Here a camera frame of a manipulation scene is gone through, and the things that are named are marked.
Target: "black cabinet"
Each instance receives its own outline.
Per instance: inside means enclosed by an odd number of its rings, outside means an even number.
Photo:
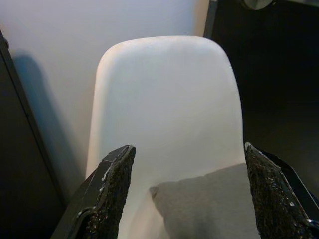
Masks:
[[[61,191],[0,32],[0,238],[49,238]]]

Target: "white plastic seat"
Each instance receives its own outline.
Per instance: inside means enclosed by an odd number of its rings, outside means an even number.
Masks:
[[[118,238],[164,238],[151,186],[245,162],[238,89],[220,46],[163,36],[106,51],[97,69],[87,175],[128,144],[137,154]]]

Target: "black furniture edge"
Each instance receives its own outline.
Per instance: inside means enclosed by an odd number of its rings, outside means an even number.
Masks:
[[[211,35],[213,32],[213,25],[214,25],[217,5],[218,5],[217,0],[209,0],[204,35],[203,35],[203,37],[208,39],[211,39]]]
[[[29,102],[27,100],[27,97],[24,93],[23,86],[21,84],[21,81],[20,81],[19,76],[17,74],[17,71],[15,69],[15,66],[13,64],[13,60],[12,60],[11,55],[9,53],[9,43],[4,38],[1,30],[0,30],[0,39],[3,39],[3,41],[0,40],[0,54],[1,54],[2,58],[4,59],[7,71],[9,72],[10,78],[12,80],[12,84],[14,85],[14,88],[18,94],[19,101],[23,107],[23,111],[24,111],[25,116],[27,118],[27,121],[29,123],[32,134],[35,138],[36,144],[39,148],[40,154],[43,158],[44,164],[49,172],[50,178],[52,180],[52,183],[54,185],[54,188],[56,190],[58,198],[61,202],[61,205],[65,208],[66,202],[65,202],[65,199],[63,197],[61,187],[60,187],[58,180],[55,176],[53,167],[52,167],[51,162],[50,162],[49,155],[48,155],[46,148],[44,146],[44,143],[43,143],[40,131],[38,129],[38,126],[36,124],[35,118],[33,116],[31,107],[30,107]]]

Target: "black glittery object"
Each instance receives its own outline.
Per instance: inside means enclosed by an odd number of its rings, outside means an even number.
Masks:
[[[250,191],[261,239],[313,239],[305,212],[280,167],[252,145],[245,146]]]
[[[117,239],[119,223],[131,182],[135,150],[113,161],[100,189],[102,206],[87,218],[83,239]]]

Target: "gray pillow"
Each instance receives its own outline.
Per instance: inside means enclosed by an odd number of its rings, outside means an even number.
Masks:
[[[259,239],[246,164],[150,188],[171,239]]]

